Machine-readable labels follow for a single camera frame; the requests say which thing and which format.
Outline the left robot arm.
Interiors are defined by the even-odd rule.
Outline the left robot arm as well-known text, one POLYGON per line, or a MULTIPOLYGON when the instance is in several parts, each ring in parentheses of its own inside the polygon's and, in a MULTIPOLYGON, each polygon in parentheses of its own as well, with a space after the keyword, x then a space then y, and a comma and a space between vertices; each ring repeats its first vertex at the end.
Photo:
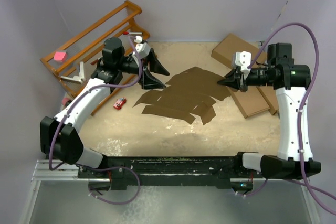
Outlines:
POLYGON ((116 88, 126 88, 137 83, 143 90, 164 89, 163 82, 154 73, 169 76, 169 72, 157 59, 154 49, 141 36, 129 37, 133 52, 125 56, 121 39, 111 37, 104 41, 102 56, 84 89, 71 103, 53 117, 40 122, 40 149, 66 164, 90 167, 96 178, 108 172, 104 155, 84 147, 79 137, 80 129, 94 109, 116 88), (137 79, 129 85, 121 85, 123 74, 135 74, 137 79))

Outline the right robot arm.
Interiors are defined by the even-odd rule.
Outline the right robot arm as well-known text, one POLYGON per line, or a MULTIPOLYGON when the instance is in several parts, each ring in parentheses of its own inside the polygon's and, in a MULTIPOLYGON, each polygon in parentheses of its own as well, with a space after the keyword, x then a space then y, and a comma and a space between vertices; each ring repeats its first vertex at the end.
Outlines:
POLYGON ((292 45, 276 43, 268 46, 267 63, 263 67, 248 68, 251 53, 233 54, 233 69, 218 81, 242 92, 250 86, 271 86, 279 105, 280 144, 276 156, 240 152, 234 173, 246 177, 252 170, 266 179, 297 179, 320 173, 321 163, 314 161, 308 136, 308 87, 310 69, 298 65, 292 58, 292 45))

